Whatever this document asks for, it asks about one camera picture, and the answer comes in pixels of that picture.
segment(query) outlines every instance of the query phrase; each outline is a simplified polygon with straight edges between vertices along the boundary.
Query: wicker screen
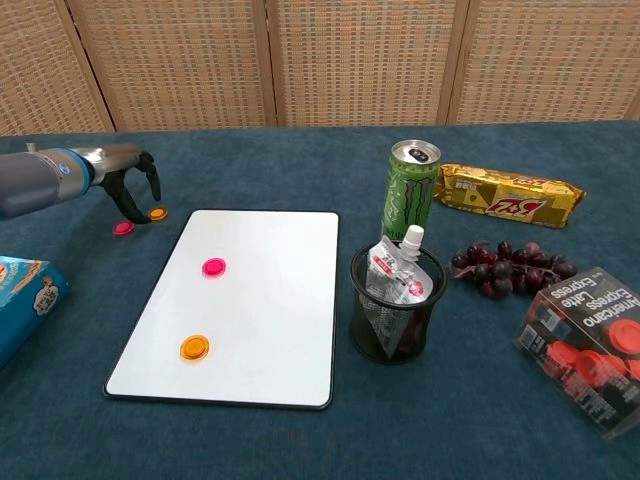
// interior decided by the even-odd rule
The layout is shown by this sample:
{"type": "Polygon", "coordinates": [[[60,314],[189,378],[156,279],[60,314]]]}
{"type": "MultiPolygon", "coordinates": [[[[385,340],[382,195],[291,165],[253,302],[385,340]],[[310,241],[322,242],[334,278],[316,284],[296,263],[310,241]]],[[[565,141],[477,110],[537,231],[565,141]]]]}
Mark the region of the wicker screen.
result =
{"type": "Polygon", "coordinates": [[[435,123],[455,0],[267,0],[278,123],[435,123]]]}
{"type": "Polygon", "coordinates": [[[625,115],[640,88],[639,0],[482,0],[475,10],[450,122],[625,115]]]}
{"type": "Polygon", "coordinates": [[[0,2],[0,135],[113,130],[64,1],[0,2]]]}
{"type": "Polygon", "coordinates": [[[118,130],[275,123],[262,0],[69,5],[118,130]]]}

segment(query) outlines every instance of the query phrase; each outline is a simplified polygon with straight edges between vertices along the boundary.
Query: blue cereal box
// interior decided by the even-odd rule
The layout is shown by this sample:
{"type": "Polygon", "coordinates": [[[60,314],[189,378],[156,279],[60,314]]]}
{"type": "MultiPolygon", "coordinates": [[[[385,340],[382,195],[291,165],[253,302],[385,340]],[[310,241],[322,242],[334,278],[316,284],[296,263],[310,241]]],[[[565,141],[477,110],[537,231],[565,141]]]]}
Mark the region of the blue cereal box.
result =
{"type": "Polygon", "coordinates": [[[68,291],[49,262],[0,256],[0,368],[68,291]]]}

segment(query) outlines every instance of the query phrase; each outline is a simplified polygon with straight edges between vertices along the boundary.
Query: green energy drink can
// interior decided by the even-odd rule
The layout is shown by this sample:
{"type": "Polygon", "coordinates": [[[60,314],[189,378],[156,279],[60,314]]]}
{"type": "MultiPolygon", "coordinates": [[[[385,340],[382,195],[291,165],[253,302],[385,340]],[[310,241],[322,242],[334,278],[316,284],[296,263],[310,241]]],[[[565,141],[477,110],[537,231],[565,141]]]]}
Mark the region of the green energy drink can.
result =
{"type": "Polygon", "coordinates": [[[426,227],[440,171],[440,149],[422,140],[404,140],[391,148],[382,233],[400,241],[410,225],[426,227]]]}

